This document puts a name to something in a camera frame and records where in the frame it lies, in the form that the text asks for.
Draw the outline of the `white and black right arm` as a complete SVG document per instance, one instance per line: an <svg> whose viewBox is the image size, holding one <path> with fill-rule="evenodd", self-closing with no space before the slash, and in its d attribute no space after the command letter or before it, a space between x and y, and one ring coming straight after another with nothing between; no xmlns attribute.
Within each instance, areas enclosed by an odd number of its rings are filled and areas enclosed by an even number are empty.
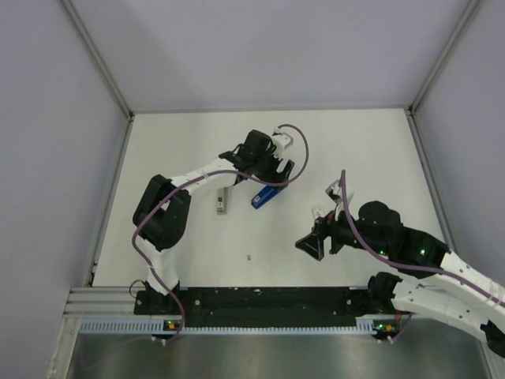
<svg viewBox="0 0 505 379"><path fill-rule="evenodd" d="M416 313L458 328L504 355L504 288L464 262L444 242L403 225L384 203L362 205L354 219L332 211L315 220L297 249L320 261L324 241L330 252L349 246L369 252L396 270L368 282L368 303L377 312Z"/></svg>

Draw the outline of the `grey and black stapler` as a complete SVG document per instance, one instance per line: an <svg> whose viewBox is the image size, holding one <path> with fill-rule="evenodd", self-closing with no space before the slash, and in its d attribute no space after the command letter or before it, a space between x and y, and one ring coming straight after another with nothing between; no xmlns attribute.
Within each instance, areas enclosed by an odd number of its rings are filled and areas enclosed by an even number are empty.
<svg viewBox="0 0 505 379"><path fill-rule="evenodd" d="M230 187L222 188L217 191L216 195L216 213L218 216L225 216L228 213L231 201Z"/></svg>

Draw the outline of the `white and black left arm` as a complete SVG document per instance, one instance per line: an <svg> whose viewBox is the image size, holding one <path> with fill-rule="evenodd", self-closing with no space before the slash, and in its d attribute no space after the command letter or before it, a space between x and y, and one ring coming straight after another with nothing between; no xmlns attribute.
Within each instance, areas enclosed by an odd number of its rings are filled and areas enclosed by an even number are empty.
<svg viewBox="0 0 505 379"><path fill-rule="evenodd" d="M176 246L192 203L251 179L264 186L252 199L253 207L259 208L287 187L294 169L292 160L282 158L294 142L287 129L289 125L280 125L270 135L254 129L244 142L199 169L172 178L158 174L149 181L133 213L132 237L133 248L148 266L145 305L162 313L178 306Z"/></svg>

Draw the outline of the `aluminium frame rail front left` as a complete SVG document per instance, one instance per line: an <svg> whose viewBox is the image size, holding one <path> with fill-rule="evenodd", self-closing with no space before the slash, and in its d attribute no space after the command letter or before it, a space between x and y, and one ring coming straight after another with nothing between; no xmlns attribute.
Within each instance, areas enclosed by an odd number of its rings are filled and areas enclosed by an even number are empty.
<svg viewBox="0 0 505 379"><path fill-rule="evenodd" d="M136 295L143 288L75 287L69 292L64 317L129 317L133 315Z"/></svg>

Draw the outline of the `aluminium frame post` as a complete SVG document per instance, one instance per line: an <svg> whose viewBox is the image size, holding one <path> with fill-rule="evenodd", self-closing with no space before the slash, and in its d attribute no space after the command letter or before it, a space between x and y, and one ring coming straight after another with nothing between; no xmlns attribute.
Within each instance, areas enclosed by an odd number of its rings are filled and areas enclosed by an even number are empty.
<svg viewBox="0 0 505 379"><path fill-rule="evenodd" d="M448 62L451 60L451 56L466 34L466 31L472 24L474 18L478 15L478 12L480 11L480 8L483 6L483 4L484 1L482 0L471 0L466 3L462 15L458 19L458 22L453 28L446 43L443 45L442 51L438 55L427 76L422 82L422 85L417 91L413 102L409 105L409 115L414 116L421 109L421 106L426 100L428 94L431 92L438 78L444 71Z"/></svg>
<svg viewBox="0 0 505 379"><path fill-rule="evenodd" d="M77 38L80 40L87 56L95 68L95 71L100 76L110 96L118 105L125 118L127 120L131 120L133 118L133 111L130 109L130 106L117 84L117 81L114 79L112 72L103 58L103 55L99 51L99 48L96 46L94 39L92 38L76 6L73 4L73 1L58 0L58 4L61 6L70 25L76 32Z"/></svg>

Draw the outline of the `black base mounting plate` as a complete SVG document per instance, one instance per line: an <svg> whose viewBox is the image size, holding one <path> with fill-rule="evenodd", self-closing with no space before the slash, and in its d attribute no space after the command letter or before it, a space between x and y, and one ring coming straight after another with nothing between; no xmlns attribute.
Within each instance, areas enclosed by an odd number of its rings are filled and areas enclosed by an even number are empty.
<svg viewBox="0 0 505 379"><path fill-rule="evenodd" d="M133 313L179 316L185 327L315 328L354 326L356 318L396 314L391 305L374 304L365 288L351 287L187 287L169 295L138 291Z"/></svg>

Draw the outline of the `aluminium frame post right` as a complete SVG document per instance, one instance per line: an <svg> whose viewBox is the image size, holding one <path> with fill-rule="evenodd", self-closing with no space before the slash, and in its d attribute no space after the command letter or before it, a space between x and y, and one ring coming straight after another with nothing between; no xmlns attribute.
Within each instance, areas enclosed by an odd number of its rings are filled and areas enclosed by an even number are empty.
<svg viewBox="0 0 505 379"><path fill-rule="evenodd" d="M421 106L426 100L428 94L431 92L438 78L444 71L448 62L451 60L451 56L466 34L466 31L472 24L474 18L478 15L478 12L480 11L480 8L483 6L483 4L484 1L482 0L471 0L466 3L462 15L458 19L458 22L453 28L446 43L443 45L442 51L438 55L427 76L422 82L422 85L417 91L413 102L409 105L409 115L414 116L421 109Z"/></svg>

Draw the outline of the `aluminium frame post left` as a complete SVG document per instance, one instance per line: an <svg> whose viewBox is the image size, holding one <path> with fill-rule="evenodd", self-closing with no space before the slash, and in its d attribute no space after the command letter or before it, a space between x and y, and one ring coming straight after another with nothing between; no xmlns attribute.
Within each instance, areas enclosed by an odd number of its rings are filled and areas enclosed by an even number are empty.
<svg viewBox="0 0 505 379"><path fill-rule="evenodd" d="M94 39L92 38L76 6L73 4L73 1L58 0L58 4L61 6L70 25L76 32L77 38L80 40L87 56L95 68L95 71L100 76L110 96L118 105L125 118L127 120L131 120L133 118L133 111L130 109L130 106L117 84L117 81L114 79L112 72L103 58L103 55L99 51L99 48L96 46Z"/></svg>

